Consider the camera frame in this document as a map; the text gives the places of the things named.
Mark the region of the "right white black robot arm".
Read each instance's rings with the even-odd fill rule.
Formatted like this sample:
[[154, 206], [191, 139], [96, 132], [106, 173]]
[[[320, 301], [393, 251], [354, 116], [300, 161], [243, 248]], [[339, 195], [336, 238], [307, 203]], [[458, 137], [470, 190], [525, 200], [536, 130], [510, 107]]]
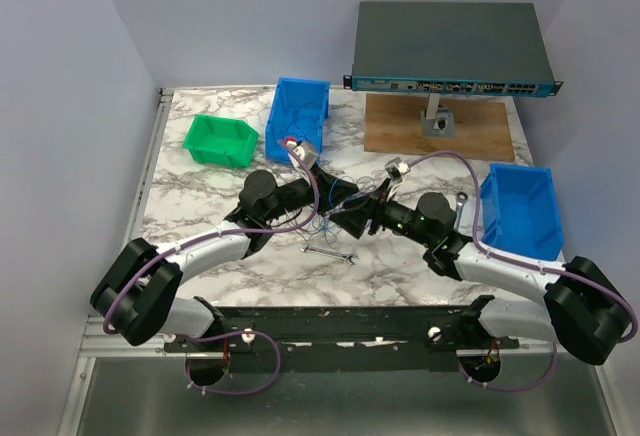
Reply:
[[601, 365], [638, 331], [630, 304], [594, 262], [579, 256], [568, 263], [546, 262], [484, 247], [455, 229], [455, 212], [440, 193], [423, 194], [415, 208], [385, 194], [362, 196], [330, 219], [355, 238], [388, 229], [423, 246], [434, 273], [517, 295], [516, 302], [492, 299], [461, 321], [461, 338], [471, 347], [494, 337], [524, 336], [559, 344], [580, 361]]

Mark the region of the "green plastic bin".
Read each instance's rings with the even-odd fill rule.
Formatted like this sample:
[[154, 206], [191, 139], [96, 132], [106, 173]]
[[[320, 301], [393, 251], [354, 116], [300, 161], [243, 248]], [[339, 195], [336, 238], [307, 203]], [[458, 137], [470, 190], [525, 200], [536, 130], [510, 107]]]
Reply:
[[258, 136], [245, 121], [198, 114], [183, 148], [199, 164], [246, 168], [253, 160]]

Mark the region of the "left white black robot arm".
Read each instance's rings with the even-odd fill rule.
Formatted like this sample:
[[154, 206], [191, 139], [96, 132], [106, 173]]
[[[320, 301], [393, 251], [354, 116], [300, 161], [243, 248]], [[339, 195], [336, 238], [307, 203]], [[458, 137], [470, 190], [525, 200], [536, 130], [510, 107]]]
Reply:
[[259, 252], [280, 229], [273, 221], [310, 208], [323, 215], [358, 193], [356, 184], [313, 166], [310, 179], [278, 185], [267, 170], [250, 173], [238, 205], [211, 231], [165, 246], [143, 238], [120, 252], [90, 297], [107, 334], [138, 346], [158, 334], [185, 336], [201, 351], [222, 336], [221, 315], [201, 298], [182, 299], [177, 291], [192, 277]]

